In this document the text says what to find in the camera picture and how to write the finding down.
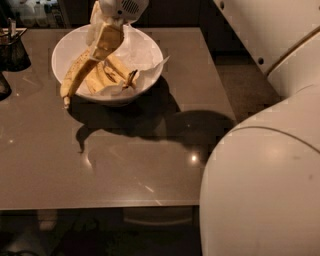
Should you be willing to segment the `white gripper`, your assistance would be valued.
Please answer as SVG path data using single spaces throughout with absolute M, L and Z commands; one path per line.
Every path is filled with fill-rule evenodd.
M 86 44 L 90 58 L 103 61 L 117 50 L 124 40 L 122 23 L 107 23 L 122 19 L 125 24 L 136 22 L 149 5 L 149 0 L 98 0 L 94 3 Z

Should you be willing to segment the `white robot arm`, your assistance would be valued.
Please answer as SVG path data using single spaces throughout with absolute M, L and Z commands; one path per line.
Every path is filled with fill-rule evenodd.
M 281 102 L 203 173 L 203 256 L 320 256 L 320 0 L 213 0 Z

